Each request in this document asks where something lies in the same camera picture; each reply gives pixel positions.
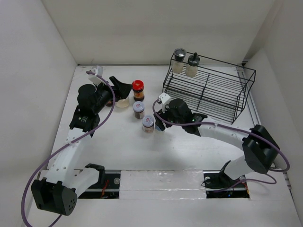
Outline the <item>silver-lid white powder jar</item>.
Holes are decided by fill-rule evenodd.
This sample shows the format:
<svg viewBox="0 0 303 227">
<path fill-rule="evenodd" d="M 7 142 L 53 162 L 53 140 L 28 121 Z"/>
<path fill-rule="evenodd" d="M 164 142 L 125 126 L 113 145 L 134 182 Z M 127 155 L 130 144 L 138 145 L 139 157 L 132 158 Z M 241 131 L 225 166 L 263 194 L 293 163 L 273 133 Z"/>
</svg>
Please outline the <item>silver-lid white powder jar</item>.
<svg viewBox="0 0 303 227">
<path fill-rule="evenodd" d="M 121 99 L 115 105 L 117 108 L 127 108 L 129 106 L 129 98 Z"/>
</svg>

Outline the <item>black-pump-lid spice jar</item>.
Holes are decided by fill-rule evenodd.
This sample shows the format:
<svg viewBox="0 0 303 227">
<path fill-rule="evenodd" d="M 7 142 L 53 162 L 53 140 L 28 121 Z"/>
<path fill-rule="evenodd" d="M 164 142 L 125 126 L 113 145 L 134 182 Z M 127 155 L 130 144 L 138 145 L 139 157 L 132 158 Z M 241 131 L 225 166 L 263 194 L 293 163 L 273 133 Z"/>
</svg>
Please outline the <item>black-pump-lid spice jar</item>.
<svg viewBox="0 0 303 227">
<path fill-rule="evenodd" d="M 195 52 L 194 54 L 190 55 L 187 59 L 187 66 L 185 70 L 185 74 L 188 77 L 195 77 L 197 73 L 197 69 L 200 63 L 200 57 Z"/>
</svg>

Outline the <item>red-lid brown sauce bottle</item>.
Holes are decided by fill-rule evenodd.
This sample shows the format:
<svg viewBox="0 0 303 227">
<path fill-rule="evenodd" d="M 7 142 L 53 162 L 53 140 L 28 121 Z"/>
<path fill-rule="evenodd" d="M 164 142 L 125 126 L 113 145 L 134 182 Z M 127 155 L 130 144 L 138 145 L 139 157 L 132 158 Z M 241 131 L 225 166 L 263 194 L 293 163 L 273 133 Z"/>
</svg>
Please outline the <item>red-lid brown sauce bottle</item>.
<svg viewBox="0 0 303 227">
<path fill-rule="evenodd" d="M 132 82 L 133 94 L 135 101 L 144 100 L 144 83 L 141 80 L 135 80 Z"/>
</svg>

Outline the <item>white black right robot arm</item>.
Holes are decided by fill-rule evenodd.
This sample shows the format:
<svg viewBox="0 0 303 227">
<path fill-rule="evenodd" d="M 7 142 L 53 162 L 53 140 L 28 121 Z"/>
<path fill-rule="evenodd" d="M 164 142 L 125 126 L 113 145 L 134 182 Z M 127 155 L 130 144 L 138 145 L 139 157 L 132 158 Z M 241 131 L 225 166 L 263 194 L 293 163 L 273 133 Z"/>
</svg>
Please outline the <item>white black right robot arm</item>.
<svg viewBox="0 0 303 227">
<path fill-rule="evenodd" d="M 243 152 L 235 160 L 228 160 L 219 172 L 205 177 L 202 186 L 223 191 L 243 183 L 247 174 L 267 175 L 280 148 L 267 129 L 259 124 L 249 129 L 241 129 L 200 113 L 193 113 L 182 99 L 159 97 L 152 104 L 156 129 L 164 131 L 169 127 L 181 127 L 188 134 L 211 138 L 230 144 Z"/>
</svg>

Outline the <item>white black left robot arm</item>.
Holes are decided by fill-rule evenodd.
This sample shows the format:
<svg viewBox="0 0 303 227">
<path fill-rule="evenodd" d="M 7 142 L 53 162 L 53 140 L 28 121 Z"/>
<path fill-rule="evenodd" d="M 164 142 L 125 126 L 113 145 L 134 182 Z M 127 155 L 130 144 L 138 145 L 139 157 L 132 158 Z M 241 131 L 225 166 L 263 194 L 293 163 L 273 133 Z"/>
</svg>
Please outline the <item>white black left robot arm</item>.
<svg viewBox="0 0 303 227">
<path fill-rule="evenodd" d="M 91 84 L 78 90 L 77 106 L 69 125 L 66 148 L 60 151 L 52 167 L 42 180 L 34 180 L 31 192 L 40 210 L 70 215 L 77 199 L 92 185 L 101 187 L 105 183 L 105 168 L 87 164 L 79 173 L 74 168 L 82 152 L 88 151 L 88 142 L 95 130 L 105 121 L 100 120 L 99 112 L 110 101 L 126 99 L 132 90 L 131 84 L 122 83 L 111 76 L 108 86 L 99 76 L 91 76 Z"/>
</svg>

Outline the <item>small red-cap brown bottle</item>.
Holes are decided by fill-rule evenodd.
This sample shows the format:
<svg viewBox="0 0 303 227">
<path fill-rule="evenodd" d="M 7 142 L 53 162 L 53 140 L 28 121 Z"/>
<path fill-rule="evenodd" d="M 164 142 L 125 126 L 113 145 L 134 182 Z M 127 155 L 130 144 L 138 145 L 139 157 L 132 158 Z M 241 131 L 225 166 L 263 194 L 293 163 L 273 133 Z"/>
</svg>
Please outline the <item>small red-cap brown bottle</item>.
<svg viewBox="0 0 303 227">
<path fill-rule="evenodd" d="M 109 102 L 106 104 L 107 107 L 111 107 L 112 105 L 113 105 L 113 101 L 109 101 Z"/>
</svg>

